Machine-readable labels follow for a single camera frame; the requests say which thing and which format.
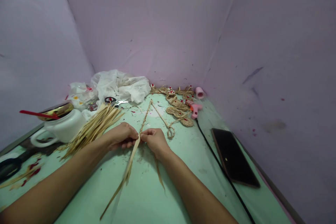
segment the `smartphone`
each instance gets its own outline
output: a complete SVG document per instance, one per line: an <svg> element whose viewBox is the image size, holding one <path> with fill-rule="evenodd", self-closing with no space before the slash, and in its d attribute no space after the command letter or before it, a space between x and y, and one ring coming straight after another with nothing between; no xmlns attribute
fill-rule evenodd
<svg viewBox="0 0 336 224"><path fill-rule="evenodd" d="M253 188L260 188L260 183L248 164L235 137L230 131L211 129L224 170L233 182Z"/></svg>

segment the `white mug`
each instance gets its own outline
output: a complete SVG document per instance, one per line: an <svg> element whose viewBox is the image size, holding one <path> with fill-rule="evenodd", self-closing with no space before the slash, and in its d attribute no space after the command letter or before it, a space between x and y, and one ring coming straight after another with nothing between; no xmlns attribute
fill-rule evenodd
<svg viewBox="0 0 336 224"><path fill-rule="evenodd" d="M73 109L69 114L60 119L55 121L46 121L44 123L44 127L30 137L30 141L33 145L39 148L47 147L58 141L69 143L81 130L85 123L86 120L82 116L82 113L77 109ZM37 138L39 135L46 131L54 134L56 137L47 143L38 142Z"/></svg>

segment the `green table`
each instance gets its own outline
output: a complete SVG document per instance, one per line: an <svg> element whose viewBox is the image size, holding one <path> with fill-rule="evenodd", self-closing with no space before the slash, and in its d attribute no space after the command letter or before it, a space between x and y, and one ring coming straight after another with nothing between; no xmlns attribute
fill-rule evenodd
<svg viewBox="0 0 336 224"><path fill-rule="evenodd" d="M151 99L168 123L175 120L172 115L165 112L168 107L165 96L150 94L144 102L138 105L142 112L137 107L131 107L131 104L123 104L125 115L119 122L128 122L139 131ZM199 123L210 145L215 150L210 129L214 127L226 130L227 128L209 100L204 99L196 103L203 105L203 110L199 112ZM161 128L166 134L167 128L163 121L152 107L150 109L144 130ZM175 137L168 141L171 149L239 223L250 223L240 201L208 149L196 123L193 127L187 128L178 122L173 124L173 127L176 131ZM21 154L23 149L16 147L12 152ZM255 222L290 223L272 192L259 176L249 156L244 151L243 153L258 178L261 188L253 189L237 183L234 185ZM0 189L0 207L9 206L31 187L54 172L63 164L64 161L60 162L59 160L64 154L65 152L56 151L49 157L42 156L40 162L44 165L41 171L32 177L25 186L11 191L9 190L11 186ZM166 188L166 191L163 190L156 172L154 156L146 145L141 145L137 150L128 185L123 187L122 193L116 197L103 219L99 221L103 210L121 182L130 154L131 149L117 150L107 154L56 223L190 223L180 196L160 164L160 172ZM35 161L36 157L27 160L21 171L15 176L24 173L27 166Z"/></svg>

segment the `plastic bag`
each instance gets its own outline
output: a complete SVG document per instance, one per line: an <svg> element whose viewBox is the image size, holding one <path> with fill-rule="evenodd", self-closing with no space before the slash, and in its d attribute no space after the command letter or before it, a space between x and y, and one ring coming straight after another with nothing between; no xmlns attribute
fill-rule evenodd
<svg viewBox="0 0 336 224"><path fill-rule="evenodd" d="M98 92L93 86L85 83L74 82L70 84L68 99L71 100L75 109L83 111L90 104L95 104L98 99Z"/></svg>
<svg viewBox="0 0 336 224"><path fill-rule="evenodd" d="M91 84L97 89L100 101L104 101L106 97L114 97L118 101L140 103L151 90L146 77L133 77L118 70L96 73L91 79Z"/></svg>

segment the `glue gun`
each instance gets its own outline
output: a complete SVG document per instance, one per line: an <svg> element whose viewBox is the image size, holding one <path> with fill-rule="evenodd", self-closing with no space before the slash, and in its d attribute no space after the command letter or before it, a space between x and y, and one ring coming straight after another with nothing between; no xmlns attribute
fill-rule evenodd
<svg viewBox="0 0 336 224"><path fill-rule="evenodd" d="M196 104L190 100L188 100L187 103L189 104L189 106L191 107L191 110L193 111L191 118L195 120L198 116L198 110L201 110L203 106L201 104Z"/></svg>

